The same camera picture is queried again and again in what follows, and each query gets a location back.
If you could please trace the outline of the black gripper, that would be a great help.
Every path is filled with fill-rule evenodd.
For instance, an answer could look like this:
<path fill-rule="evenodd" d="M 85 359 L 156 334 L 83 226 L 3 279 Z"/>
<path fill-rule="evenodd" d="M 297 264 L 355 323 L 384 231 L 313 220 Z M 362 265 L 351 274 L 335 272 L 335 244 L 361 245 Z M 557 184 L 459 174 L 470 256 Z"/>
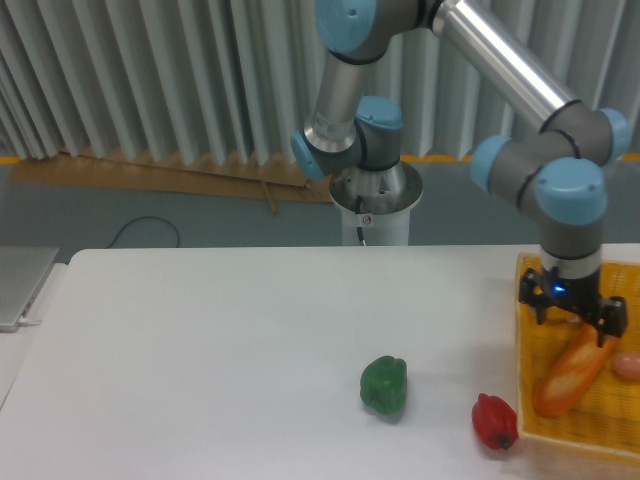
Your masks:
<path fill-rule="evenodd" d="M 518 301 L 528 305 L 538 325 L 546 321 L 551 307 L 578 315 L 582 320 L 596 320 L 597 346 L 611 338 L 621 339 L 627 329 L 627 304 L 621 296 L 601 298 L 600 270 L 582 278 L 563 278 L 556 268 L 538 272 L 528 268 L 520 277 Z"/>

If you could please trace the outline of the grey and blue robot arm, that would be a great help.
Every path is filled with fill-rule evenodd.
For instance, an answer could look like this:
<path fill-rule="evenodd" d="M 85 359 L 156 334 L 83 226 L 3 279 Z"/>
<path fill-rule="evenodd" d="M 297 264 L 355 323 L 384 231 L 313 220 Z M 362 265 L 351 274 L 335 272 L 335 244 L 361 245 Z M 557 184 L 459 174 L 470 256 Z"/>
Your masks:
<path fill-rule="evenodd" d="M 522 143 L 490 137 L 475 148 L 470 165 L 480 188 L 539 227 L 542 266 L 521 276 L 520 302 L 538 322 L 552 307 L 576 314 L 599 347 L 621 337 L 625 301 L 603 297 L 599 280 L 605 171 L 629 146 L 625 117 L 586 106 L 474 1 L 319 1 L 315 14 L 328 59 L 316 106 L 291 138 L 304 174 L 344 181 L 357 215 L 413 203 L 409 175 L 399 166 L 400 109 L 365 96 L 363 88 L 368 68 L 393 37 L 429 29 L 456 46 L 537 132 Z"/>

